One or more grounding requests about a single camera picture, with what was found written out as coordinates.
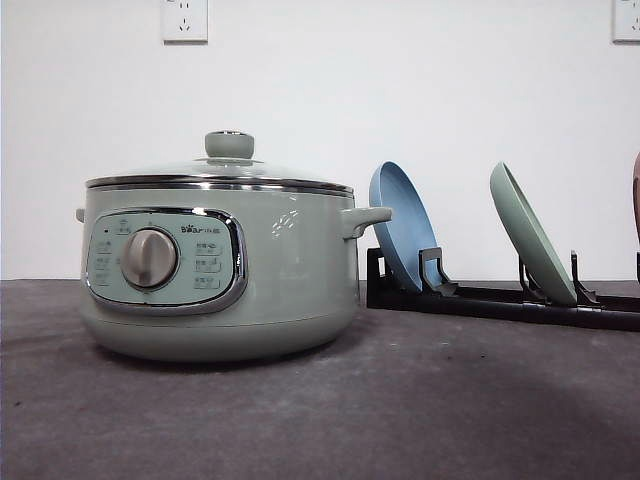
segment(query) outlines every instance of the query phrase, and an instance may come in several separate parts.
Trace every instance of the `dish rack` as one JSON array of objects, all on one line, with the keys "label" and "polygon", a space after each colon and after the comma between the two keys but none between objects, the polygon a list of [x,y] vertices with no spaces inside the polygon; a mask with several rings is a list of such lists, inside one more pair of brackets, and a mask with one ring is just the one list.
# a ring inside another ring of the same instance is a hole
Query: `dish rack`
[{"label": "dish rack", "polygon": [[[446,275],[440,247],[417,252],[422,292],[401,289],[384,262],[380,271],[380,248],[367,251],[367,307],[444,315],[495,318],[517,322],[567,325],[582,328],[640,332],[640,298],[599,295],[587,290],[578,278],[578,256],[571,252],[571,273],[578,296],[577,306],[558,305],[544,295],[519,259],[521,290],[461,286]],[[436,261],[443,283],[433,285],[424,272],[428,261]],[[640,282],[640,253],[636,254]]]}]

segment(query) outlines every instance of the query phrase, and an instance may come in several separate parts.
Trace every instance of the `silver dial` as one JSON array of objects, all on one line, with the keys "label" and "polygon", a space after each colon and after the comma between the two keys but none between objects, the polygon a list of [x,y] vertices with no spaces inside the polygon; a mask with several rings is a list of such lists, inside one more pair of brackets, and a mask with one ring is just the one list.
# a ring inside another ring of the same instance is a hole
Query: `silver dial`
[{"label": "silver dial", "polygon": [[120,258],[122,274],[140,288],[154,288],[166,283],[176,270],[178,255],[169,235],[145,228],[133,233],[125,243]]}]

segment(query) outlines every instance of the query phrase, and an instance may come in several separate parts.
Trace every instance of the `blue plate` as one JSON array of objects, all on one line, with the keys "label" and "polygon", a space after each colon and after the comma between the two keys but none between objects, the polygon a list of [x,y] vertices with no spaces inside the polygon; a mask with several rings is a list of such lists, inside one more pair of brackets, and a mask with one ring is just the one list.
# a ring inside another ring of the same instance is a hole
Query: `blue plate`
[{"label": "blue plate", "polygon": [[[391,221],[377,223],[373,228],[394,277],[407,291],[421,292],[418,252],[438,244],[418,192],[398,165],[385,162],[375,171],[369,186],[369,204],[393,208]],[[427,262],[425,272],[434,286],[442,283],[435,260]]]}]

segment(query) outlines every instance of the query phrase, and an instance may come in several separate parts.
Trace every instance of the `cooker base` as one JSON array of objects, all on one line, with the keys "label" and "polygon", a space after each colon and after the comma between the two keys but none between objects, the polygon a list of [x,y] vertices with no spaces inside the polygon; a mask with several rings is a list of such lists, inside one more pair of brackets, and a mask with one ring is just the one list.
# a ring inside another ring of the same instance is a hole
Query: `cooker base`
[{"label": "cooker base", "polygon": [[83,314],[96,341],[115,352],[150,360],[218,362],[283,355],[333,340],[354,312],[237,326],[150,327]]}]

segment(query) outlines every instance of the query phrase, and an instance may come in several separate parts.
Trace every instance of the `gray countertop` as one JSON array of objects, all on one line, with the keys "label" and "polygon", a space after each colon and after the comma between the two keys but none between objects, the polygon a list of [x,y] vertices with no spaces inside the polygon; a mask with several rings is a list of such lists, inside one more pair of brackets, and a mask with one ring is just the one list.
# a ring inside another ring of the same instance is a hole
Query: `gray countertop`
[{"label": "gray countertop", "polygon": [[311,351],[162,364],[98,347],[79,293],[2,283],[3,479],[640,478],[640,333],[363,309]]}]

